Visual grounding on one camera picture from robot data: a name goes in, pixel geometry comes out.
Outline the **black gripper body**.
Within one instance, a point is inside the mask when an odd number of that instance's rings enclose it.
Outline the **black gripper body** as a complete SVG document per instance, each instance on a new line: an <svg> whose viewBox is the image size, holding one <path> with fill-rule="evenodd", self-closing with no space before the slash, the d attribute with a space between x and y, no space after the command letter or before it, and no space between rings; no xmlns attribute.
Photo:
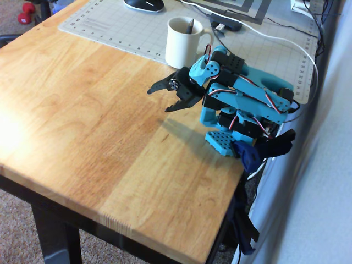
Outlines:
<svg viewBox="0 0 352 264"><path fill-rule="evenodd" d="M178 83L176 94L183 101L191 100L193 97L199 101L203 98L205 89L193 80L189 73L190 69L187 67L177 70L175 75L175 80Z"/></svg>

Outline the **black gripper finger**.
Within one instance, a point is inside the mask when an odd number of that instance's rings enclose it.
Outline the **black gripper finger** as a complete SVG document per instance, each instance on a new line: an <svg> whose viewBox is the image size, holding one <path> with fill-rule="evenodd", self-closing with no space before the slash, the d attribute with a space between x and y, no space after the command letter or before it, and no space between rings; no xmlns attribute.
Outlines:
<svg viewBox="0 0 352 264"><path fill-rule="evenodd" d="M179 97L176 103L172 104L171 106L165 109L165 112L174 112L181 109L187 109L194 106L202 99L202 96L191 95L186 97Z"/></svg>
<svg viewBox="0 0 352 264"><path fill-rule="evenodd" d="M175 71L174 73L171 73L171 75L169 75L168 77L155 82L147 91L147 93L150 95L156 91L160 91L160 90L168 90L168 91L177 91L180 87L179 81L177 79L175 79L175 77L177 76L177 71Z"/></svg>

